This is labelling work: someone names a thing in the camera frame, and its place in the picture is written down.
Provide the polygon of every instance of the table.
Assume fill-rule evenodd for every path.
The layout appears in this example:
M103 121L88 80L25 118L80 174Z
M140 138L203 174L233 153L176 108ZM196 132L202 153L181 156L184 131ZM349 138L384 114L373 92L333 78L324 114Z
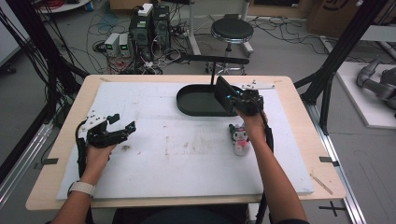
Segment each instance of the table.
M317 131L309 118L298 92L288 77L242 76L226 77L230 83L247 83L252 79L275 83L278 96L290 122L295 140L301 150L308 173L311 175L315 192L299 195L301 200L342 199L346 196L344 187L332 163L320 162L319 157L328 157L320 142ZM89 76L85 79L73 107L54 143L49 158L59 158L55 165L45 165L26 202L29 210L59 209L63 201L56 195L63 179L62 173L68 161L70 150L75 144L74 132L85 119L96 91L102 82L182 82L205 83L210 76ZM261 195L234 195L183 198L115 199L93 200L92 207L161 206L212 203L256 203Z

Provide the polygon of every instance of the stuffed toy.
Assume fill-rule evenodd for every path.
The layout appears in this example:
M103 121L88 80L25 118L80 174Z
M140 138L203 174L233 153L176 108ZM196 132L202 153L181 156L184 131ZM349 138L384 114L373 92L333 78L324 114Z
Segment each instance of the stuffed toy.
M238 156L246 156L250 150L250 143L245 126L239 127L238 124L235 124L235 126L230 124L228 127L233 139L233 152Z

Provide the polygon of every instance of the black stool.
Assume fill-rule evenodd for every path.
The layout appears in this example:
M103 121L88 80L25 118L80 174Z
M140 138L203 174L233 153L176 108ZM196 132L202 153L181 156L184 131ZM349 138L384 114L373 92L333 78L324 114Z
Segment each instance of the black stool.
M223 18L213 22L211 33L221 41L227 42L227 49L225 50L225 57L230 57L231 44L243 44L248 42L253 36L253 27L246 21L241 21L237 18ZM217 74L228 74L230 71L241 71L241 75L245 74L244 65L238 68L230 68L227 63L217 65L220 70ZM206 64L206 71L210 72L211 69L216 69L213 64Z

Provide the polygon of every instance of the wristwatch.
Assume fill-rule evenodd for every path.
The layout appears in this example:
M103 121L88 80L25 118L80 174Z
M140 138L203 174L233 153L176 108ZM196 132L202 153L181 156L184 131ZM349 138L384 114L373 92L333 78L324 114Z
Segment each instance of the wristwatch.
M72 191L79 191L90 195L93 198L93 194L95 193L96 186L90 185L84 182L76 181L72 185L70 185L69 190L67 191L67 197L70 195Z

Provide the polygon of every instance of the power supply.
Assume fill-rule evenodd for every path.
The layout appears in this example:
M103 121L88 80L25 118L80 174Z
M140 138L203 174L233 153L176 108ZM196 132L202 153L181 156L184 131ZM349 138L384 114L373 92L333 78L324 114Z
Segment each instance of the power supply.
M135 54L138 58L144 58L147 61L152 61L151 47L155 47L153 46L154 27L151 13L148 16L133 15L129 26L134 49L137 49Z
M114 58L120 53L120 34L111 34L111 36L106 40L105 47L107 51L107 56Z
M168 49L171 46L170 24L169 24L169 6L157 6L154 8L153 16L155 39L162 49Z
M120 52L121 57L131 57L131 41L129 40L129 34L120 34Z

